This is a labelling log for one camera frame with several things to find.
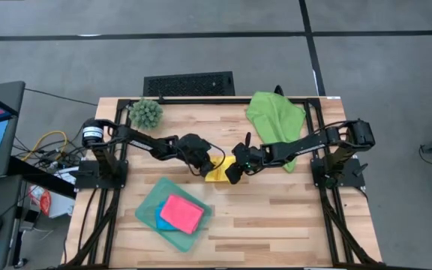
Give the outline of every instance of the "green cloth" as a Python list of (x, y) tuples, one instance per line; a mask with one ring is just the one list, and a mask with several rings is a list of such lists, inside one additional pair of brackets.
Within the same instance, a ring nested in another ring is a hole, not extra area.
[[(299, 139), (306, 112), (291, 103), (286, 97), (268, 92), (256, 92), (246, 111), (264, 143), (289, 143)], [(296, 159), (284, 165), (292, 173)]]

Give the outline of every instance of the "green spiky ball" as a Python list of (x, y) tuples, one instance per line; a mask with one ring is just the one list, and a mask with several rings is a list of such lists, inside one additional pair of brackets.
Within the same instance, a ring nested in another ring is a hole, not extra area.
[(151, 130), (156, 128), (163, 117), (163, 108), (154, 100), (142, 98), (129, 108), (129, 118), (137, 128)]

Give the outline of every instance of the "blue sponge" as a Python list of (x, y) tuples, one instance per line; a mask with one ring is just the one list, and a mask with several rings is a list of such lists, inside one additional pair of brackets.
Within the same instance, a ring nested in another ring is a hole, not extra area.
[(159, 206), (154, 210), (154, 217), (156, 218), (156, 227), (159, 230), (178, 230), (161, 217), (161, 210), (163, 210), (163, 206), (166, 203), (166, 201), (167, 199), (161, 202)]

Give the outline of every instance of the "green plastic tray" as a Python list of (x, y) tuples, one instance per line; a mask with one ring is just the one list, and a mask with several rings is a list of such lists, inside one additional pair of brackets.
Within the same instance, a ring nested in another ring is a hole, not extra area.
[[(202, 214), (198, 227), (193, 234), (188, 235), (182, 231), (167, 231), (158, 229), (156, 227), (155, 209), (162, 201), (166, 200), (170, 194), (179, 195), (204, 209), (204, 213)], [(144, 224), (151, 227), (156, 233), (159, 233), (161, 236), (163, 236), (181, 252), (188, 252), (191, 249), (191, 246), (193, 246), (194, 242), (198, 238), (198, 235), (201, 233), (201, 229), (204, 228), (211, 216), (212, 209), (209, 206), (200, 202), (198, 199), (191, 196), (189, 193), (182, 190), (180, 187), (165, 177), (157, 182), (151, 192), (149, 192), (146, 199), (144, 199), (142, 204), (138, 207), (138, 209), (136, 209), (136, 217), (140, 221), (144, 222)]]

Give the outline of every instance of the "red sponge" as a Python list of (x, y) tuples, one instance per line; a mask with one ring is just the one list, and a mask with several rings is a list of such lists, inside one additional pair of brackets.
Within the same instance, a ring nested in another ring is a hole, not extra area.
[(160, 216), (184, 233), (191, 234), (198, 227), (204, 210), (183, 197), (171, 194), (161, 210)]

